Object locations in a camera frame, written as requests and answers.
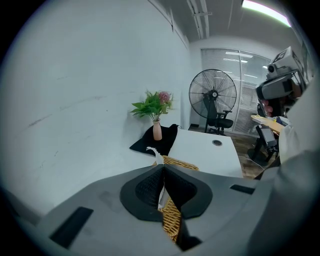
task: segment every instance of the wicker basket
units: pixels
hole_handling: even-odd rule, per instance
[[[199,168],[191,163],[183,162],[169,156],[163,155],[164,163],[167,165],[177,165],[191,170],[199,171]],[[177,241],[177,236],[180,228],[181,213],[175,206],[171,197],[169,196],[168,200],[165,203],[165,206],[162,209],[159,209],[163,215],[163,229],[172,239],[172,241]]]

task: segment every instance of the flower arrangement in vase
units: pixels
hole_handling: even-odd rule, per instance
[[[150,116],[153,121],[153,138],[155,141],[162,140],[162,131],[160,126],[160,115],[168,114],[172,110],[174,96],[167,91],[156,91],[151,93],[146,91],[146,99],[143,102],[132,103],[136,109],[132,110],[133,115],[139,117]]]

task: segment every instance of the table top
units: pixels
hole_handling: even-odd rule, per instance
[[[213,140],[222,145],[214,145]],[[201,172],[243,178],[234,143],[227,136],[178,129],[169,157],[193,164]]]
[[[278,134],[284,128],[284,126],[282,124],[280,124],[278,122],[275,122],[273,120],[270,120],[268,118],[262,117],[262,116],[257,117],[256,115],[253,114],[251,116],[251,118],[252,118],[253,121],[255,121],[254,118],[259,118],[259,119],[263,120],[264,121],[263,125],[269,126],[271,131],[274,131],[274,132],[276,132]]]

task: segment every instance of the pink flower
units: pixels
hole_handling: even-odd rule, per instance
[[[170,94],[166,91],[160,91],[159,92],[159,99],[161,104],[167,103],[170,101]]]

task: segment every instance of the fluorescent light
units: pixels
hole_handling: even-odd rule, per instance
[[[258,77],[256,77],[256,76],[249,75],[249,74],[245,74],[245,76],[247,76],[247,77],[251,77],[251,78],[258,78]]]
[[[224,60],[224,61],[239,62],[238,59],[233,59],[233,58],[224,58],[223,60]]]
[[[252,1],[248,1],[248,0],[244,0],[242,2],[242,7],[244,8],[248,8],[251,10],[255,10],[258,11],[260,13],[269,15],[275,19],[277,19],[278,21],[282,22],[283,24],[286,24],[288,27],[291,27],[287,18],[285,16],[283,16],[282,14],[280,14],[279,12],[272,10],[262,4],[256,3],[256,2],[252,2]]]
[[[229,54],[229,55],[238,55],[238,56],[242,56],[242,57],[246,57],[246,58],[252,58],[252,55],[249,54],[244,54],[244,53],[239,53],[239,52],[232,52],[232,51],[226,51],[225,54]]]

